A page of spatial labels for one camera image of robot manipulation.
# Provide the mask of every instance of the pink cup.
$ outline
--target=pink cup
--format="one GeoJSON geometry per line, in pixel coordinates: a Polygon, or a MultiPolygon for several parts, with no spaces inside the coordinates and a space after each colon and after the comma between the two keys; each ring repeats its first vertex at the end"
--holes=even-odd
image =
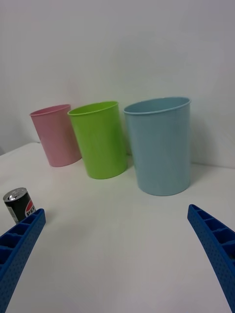
{"type": "Polygon", "coordinates": [[[62,104],[30,114],[51,166],[59,167],[81,158],[70,118],[70,104],[62,104]]]}

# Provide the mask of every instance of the green cup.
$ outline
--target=green cup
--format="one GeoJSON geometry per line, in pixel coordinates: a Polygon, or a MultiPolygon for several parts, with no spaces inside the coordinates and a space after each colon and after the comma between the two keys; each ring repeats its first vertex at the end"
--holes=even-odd
{"type": "Polygon", "coordinates": [[[127,167],[118,102],[92,103],[68,112],[87,174],[117,176],[127,167]]]}

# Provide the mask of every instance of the light blue cup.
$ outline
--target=light blue cup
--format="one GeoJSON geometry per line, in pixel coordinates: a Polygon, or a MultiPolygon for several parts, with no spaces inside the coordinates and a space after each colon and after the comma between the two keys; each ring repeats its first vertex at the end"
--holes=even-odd
{"type": "Polygon", "coordinates": [[[139,188],[169,196],[190,183],[191,100],[152,99],[124,109],[139,188]]]}

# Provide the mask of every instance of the white wall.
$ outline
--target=white wall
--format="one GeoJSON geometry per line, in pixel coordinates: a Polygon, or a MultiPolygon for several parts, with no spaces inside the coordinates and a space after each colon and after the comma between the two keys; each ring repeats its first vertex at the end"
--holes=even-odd
{"type": "Polygon", "coordinates": [[[61,103],[192,98],[193,161],[235,167],[233,0],[1,0],[0,146],[61,103]]]}

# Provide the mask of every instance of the cup rim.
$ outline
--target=cup rim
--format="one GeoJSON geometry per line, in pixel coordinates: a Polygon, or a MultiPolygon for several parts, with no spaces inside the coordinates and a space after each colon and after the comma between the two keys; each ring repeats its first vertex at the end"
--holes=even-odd
{"type": "Polygon", "coordinates": [[[167,111],[172,111],[172,110],[176,110],[182,107],[185,107],[186,105],[189,105],[191,103],[191,99],[188,97],[179,97],[179,96],[175,96],[175,97],[162,97],[162,98],[153,98],[153,99],[149,99],[149,100],[143,100],[143,101],[139,101],[136,103],[133,103],[127,107],[125,107],[125,109],[123,110],[123,112],[125,114],[129,114],[129,115],[147,115],[147,114],[155,114],[155,113],[163,113],[163,112],[167,112],[167,111]],[[134,107],[140,103],[144,103],[144,102],[149,102],[149,101],[153,101],[153,100],[160,100],[160,99],[182,99],[185,100],[185,102],[179,106],[173,107],[173,108],[169,108],[169,109],[163,109],[163,110],[155,110],[155,111],[149,111],[149,112],[129,112],[127,111],[127,109],[134,107]]]}
{"type": "Polygon", "coordinates": [[[69,116],[80,116],[80,115],[93,114],[93,113],[97,113],[97,112],[109,110],[109,109],[111,109],[111,108],[117,106],[118,104],[119,104],[119,102],[118,102],[118,101],[114,101],[114,100],[111,100],[111,101],[94,102],[94,103],[86,104],[86,105],[84,105],[84,106],[81,106],[81,107],[77,107],[77,108],[75,108],[75,109],[72,109],[72,110],[70,110],[67,114],[68,114],[69,116]],[[94,111],[90,111],[90,112],[73,113],[74,111],[79,110],[80,108],[85,108],[85,107],[89,107],[89,106],[96,105],[96,104],[101,104],[101,103],[113,103],[113,105],[111,105],[111,106],[108,107],[108,108],[103,108],[103,109],[94,110],[94,111]]]}
{"type": "Polygon", "coordinates": [[[59,104],[57,106],[51,106],[51,107],[46,107],[40,110],[36,110],[32,113],[30,113],[30,116],[40,116],[40,115],[46,115],[46,114],[51,114],[55,113],[58,111],[62,111],[64,109],[69,108],[70,109],[71,105],[70,104],[59,104]]]}

